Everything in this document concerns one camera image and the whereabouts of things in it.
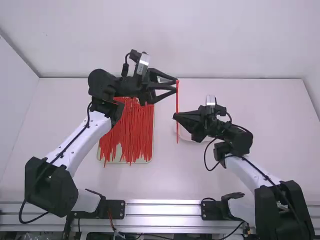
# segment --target red stick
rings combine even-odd
[[[176,81],[175,112],[179,112],[179,80]],[[179,123],[176,122],[176,143],[179,143]]]

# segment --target wire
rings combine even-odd
[[[205,166],[205,169],[209,172],[213,171],[219,164],[219,162],[214,165],[213,168],[209,169],[208,166],[207,166],[207,161],[206,161],[206,153],[207,153],[207,150],[208,150],[208,147],[215,141],[217,140],[217,138],[215,137],[211,142],[208,143],[208,145],[205,147],[205,150],[204,150],[204,154],[203,154],[203,160],[204,160],[204,166]]]
[[[248,129],[244,128],[243,126],[239,126],[239,125],[236,125],[236,124],[232,124],[232,125],[235,126],[235,127],[237,127],[237,128],[239,128],[239,129],[244,130],[244,131],[247,132],[247,133],[251,133]]]
[[[128,64],[128,56],[130,55],[130,52],[127,53],[124,57],[125,63]]]
[[[89,111],[90,111],[90,107],[92,105],[92,102],[89,103],[88,107],[86,108],[86,115],[87,115],[87,121],[86,121],[86,124],[84,125],[83,129],[67,144],[67,146],[65,146],[65,148],[51,161],[48,163],[48,165],[43,169],[43,171],[39,174],[39,176],[35,179],[35,182],[33,184],[33,186],[31,187],[31,189],[33,189],[37,183],[39,182],[39,180],[43,177],[43,175],[45,174],[45,172],[52,166],[52,164],[57,161],[59,158],[63,158],[64,157],[64,153],[65,151],[71,146],[71,144],[87,129],[90,127],[90,114],[89,114]],[[18,214],[18,217],[19,217],[19,222],[21,224],[30,224],[42,217],[44,217],[45,215],[47,215],[49,212],[45,212],[31,220],[28,220],[28,221],[24,221],[22,220],[22,213],[23,213],[23,210],[24,210],[24,207],[27,203],[27,199],[29,198],[31,194],[28,193],[26,194],[27,197],[24,198],[22,204],[21,204],[21,207],[20,207],[20,210],[19,210],[19,214]]]
[[[212,197],[205,197],[204,199],[201,200],[201,203],[204,201],[204,200],[211,200],[213,202],[216,202],[216,200]]]
[[[160,236],[160,235],[155,235],[155,234],[150,234],[150,233],[144,233],[142,235],[143,236],[151,236],[151,237],[161,238],[161,239],[167,239],[167,240],[174,240],[173,238],[170,238],[170,237]]]
[[[228,237],[230,237],[232,234],[234,234],[242,224],[244,224],[246,221],[242,221],[232,232],[230,232],[227,236],[224,236],[222,238],[219,238],[219,239],[212,239],[212,240],[223,240],[223,239],[226,239]]]
[[[139,234],[139,236],[137,236],[134,240],[138,240],[142,235],[143,233]]]
[[[231,115],[230,115],[228,112],[226,113],[226,115],[227,115],[227,116],[229,117],[229,119],[230,119],[229,122],[232,123],[232,117],[231,117]]]

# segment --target white table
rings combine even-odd
[[[204,105],[207,94],[214,94],[218,103],[227,107],[235,124],[253,133],[251,159],[279,178],[295,180],[300,184],[312,208],[312,215],[320,216],[320,123],[302,80],[181,79],[180,111],[196,110],[199,105]],[[40,81],[0,182],[0,208],[17,213],[14,204],[23,199],[25,163],[32,156],[42,158],[55,149],[86,116],[89,101],[86,79],[52,78]],[[74,177],[77,187],[92,189],[107,198],[124,199],[129,203],[136,203],[134,199],[141,199],[142,203],[152,199],[195,200],[192,201],[193,206],[205,197],[219,199],[232,192],[250,195],[247,188],[227,169],[220,166],[213,172],[206,171],[203,163],[206,143],[181,140],[176,144],[172,120],[174,112],[174,96],[156,104],[154,153],[150,163],[132,166],[111,163],[103,168],[97,160],[96,145],[78,168]],[[208,165],[212,166],[214,159],[210,152],[212,148],[207,155]],[[29,213],[35,213],[35,210],[30,209]],[[192,223],[184,220],[191,219],[187,215],[183,214],[179,218],[181,221],[173,222],[183,229],[191,228]],[[14,214],[4,215],[2,220],[4,224],[0,230],[12,229],[13,226],[19,230],[30,229],[29,226],[19,225],[18,217]],[[84,225],[93,224],[90,220],[83,221]],[[94,230],[102,230],[108,225],[103,220],[94,221],[97,221],[94,222],[95,226],[96,223],[102,226]],[[173,231],[172,224],[152,223],[152,228],[145,226],[145,232],[155,232],[156,229],[159,232]],[[320,221],[313,219],[313,223],[320,228]],[[33,226],[43,231],[53,231],[52,228],[58,231],[63,224],[62,219],[46,216]],[[208,222],[203,224],[205,226],[198,226],[196,232],[217,232],[217,229],[206,226]],[[137,232],[142,232],[141,227],[137,228]]]

